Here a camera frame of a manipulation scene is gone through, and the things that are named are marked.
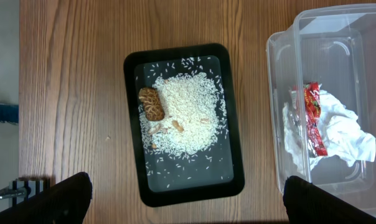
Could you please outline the small red object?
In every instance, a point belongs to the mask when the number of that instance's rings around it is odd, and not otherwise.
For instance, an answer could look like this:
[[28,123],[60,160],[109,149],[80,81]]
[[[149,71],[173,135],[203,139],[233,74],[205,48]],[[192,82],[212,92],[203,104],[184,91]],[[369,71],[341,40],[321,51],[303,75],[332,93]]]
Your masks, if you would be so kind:
[[[307,150],[310,158],[327,156],[327,149],[318,130],[318,121],[321,117],[321,102],[318,82],[310,82],[303,86],[304,110],[306,115]],[[302,125],[300,120],[300,108],[298,99],[298,87],[295,85],[290,90],[293,109],[289,112],[289,122],[293,125],[293,137],[299,146],[302,146]]]

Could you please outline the white napkin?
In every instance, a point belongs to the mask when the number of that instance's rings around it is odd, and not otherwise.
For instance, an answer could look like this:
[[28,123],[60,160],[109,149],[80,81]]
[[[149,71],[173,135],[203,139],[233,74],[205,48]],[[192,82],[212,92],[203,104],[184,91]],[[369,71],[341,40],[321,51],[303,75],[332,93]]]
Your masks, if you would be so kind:
[[376,138],[361,129],[356,113],[326,90],[317,93],[321,107],[317,128],[327,156],[338,156],[348,167],[356,161],[374,162]]
[[303,144],[301,136],[301,123],[296,110],[289,103],[284,103],[283,110],[284,124],[284,149],[291,154],[297,171],[304,175]]

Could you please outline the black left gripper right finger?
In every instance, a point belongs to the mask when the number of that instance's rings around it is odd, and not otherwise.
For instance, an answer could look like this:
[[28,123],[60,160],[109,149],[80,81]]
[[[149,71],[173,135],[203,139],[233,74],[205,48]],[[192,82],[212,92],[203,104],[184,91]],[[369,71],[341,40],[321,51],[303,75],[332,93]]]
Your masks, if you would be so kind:
[[376,223],[375,217],[295,175],[285,181],[283,203],[290,223]]

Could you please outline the white rice pile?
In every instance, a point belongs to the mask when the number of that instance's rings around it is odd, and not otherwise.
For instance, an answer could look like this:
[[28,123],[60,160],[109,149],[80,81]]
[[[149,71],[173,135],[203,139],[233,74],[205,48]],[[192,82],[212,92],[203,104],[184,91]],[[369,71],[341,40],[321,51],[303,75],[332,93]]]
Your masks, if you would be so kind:
[[155,153],[190,159],[217,142],[224,124],[217,112],[226,112],[226,102],[207,73],[201,70],[158,77],[149,87],[159,93],[165,117],[147,120],[141,102],[139,121],[145,146],[151,146]]

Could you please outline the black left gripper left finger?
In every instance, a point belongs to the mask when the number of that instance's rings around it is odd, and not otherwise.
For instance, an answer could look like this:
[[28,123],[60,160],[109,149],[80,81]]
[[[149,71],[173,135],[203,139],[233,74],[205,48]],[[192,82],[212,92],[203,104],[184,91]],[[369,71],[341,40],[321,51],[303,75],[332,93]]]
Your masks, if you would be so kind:
[[29,200],[0,212],[0,224],[78,223],[82,224],[92,199],[92,183],[79,172]]

